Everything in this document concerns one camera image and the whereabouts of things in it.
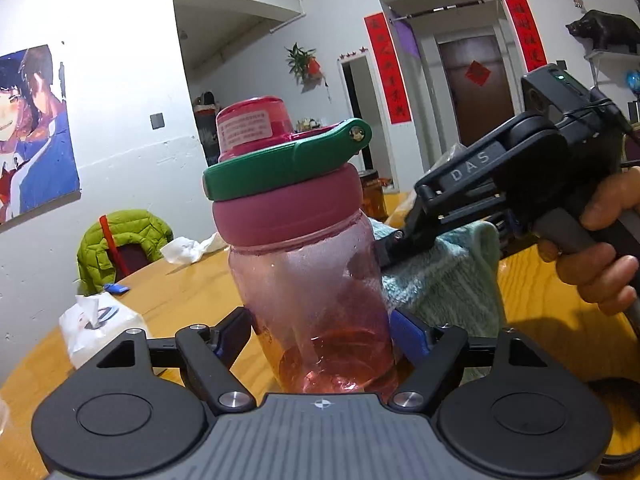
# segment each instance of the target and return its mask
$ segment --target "painting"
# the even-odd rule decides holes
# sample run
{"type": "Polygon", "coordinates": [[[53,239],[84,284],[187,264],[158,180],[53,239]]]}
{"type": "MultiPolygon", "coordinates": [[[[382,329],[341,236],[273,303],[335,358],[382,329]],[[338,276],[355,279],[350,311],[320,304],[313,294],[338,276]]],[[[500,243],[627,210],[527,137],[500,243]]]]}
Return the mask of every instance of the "painting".
{"type": "Polygon", "coordinates": [[[0,224],[80,189],[62,47],[0,56],[0,224]]]}

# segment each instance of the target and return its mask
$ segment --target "red diamond decoration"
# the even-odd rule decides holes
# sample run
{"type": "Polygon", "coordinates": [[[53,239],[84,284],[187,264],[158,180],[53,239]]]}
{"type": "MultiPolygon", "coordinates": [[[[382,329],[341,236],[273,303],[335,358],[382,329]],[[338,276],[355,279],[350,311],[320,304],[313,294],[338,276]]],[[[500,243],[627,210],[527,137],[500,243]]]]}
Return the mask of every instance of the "red diamond decoration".
{"type": "Polygon", "coordinates": [[[478,86],[482,86],[486,83],[486,80],[489,79],[490,75],[491,70],[477,61],[473,61],[465,73],[465,77],[469,79],[469,81],[476,83],[478,86]]]}

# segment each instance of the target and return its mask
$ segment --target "blue globe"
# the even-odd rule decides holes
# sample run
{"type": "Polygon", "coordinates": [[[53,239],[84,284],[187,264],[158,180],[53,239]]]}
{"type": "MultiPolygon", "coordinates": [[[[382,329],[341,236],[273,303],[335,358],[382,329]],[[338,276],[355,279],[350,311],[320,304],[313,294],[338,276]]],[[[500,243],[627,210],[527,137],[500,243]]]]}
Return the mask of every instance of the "blue globe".
{"type": "Polygon", "coordinates": [[[631,70],[626,73],[626,84],[634,94],[640,94],[640,70],[631,70]]]}

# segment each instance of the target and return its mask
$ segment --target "hand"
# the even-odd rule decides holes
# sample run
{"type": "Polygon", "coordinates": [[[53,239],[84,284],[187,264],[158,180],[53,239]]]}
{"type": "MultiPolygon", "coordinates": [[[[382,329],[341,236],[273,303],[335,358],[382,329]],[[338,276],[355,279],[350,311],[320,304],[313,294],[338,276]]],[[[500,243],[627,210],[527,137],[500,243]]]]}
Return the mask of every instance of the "hand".
{"type": "MultiPolygon", "coordinates": [[[[580,223],[589,231],[610,226],[622,210],[635,209],[640,214],[640,168],[630,168],[603,180],[591,202],[584,209],[580,223]]],[[[608,316],[625,310],[638,297],[629,281],[638,270],[634,256],[615,260],[616,250],[599,243],[577,254],[560,254],[549,240],[538,242],[538,253],[546,262],[557,260],[556,271],[569,285],[577,285],[587,303],[597,303],[608,316]]]]}

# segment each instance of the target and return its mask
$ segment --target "crumpled tissue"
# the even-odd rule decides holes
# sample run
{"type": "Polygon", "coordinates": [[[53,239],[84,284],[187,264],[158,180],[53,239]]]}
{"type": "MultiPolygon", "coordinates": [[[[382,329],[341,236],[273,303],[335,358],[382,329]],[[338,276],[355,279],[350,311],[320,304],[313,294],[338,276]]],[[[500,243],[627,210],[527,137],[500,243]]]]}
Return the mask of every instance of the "crumpled tissue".
{"type": "Polygon", "coordinates": [[[160,249],[162,256],[170,264],[184,265],[198,262],[203,254],[215,253],[228,246],[219,233],[214,233],[211,238],[203,242],[189,240],[180,236],[172,240],[160,249]]]}
{"type": "MultiPolygon", "coordinates": [[[[76,296],[76,304],[59,319],[66,353],[75,368],[96,355],[123,331],[141,328],[151,338],[145,320],[108,292],[76,296]]],[[[164,368],[154,368],[159,374],[164,368]]]]}

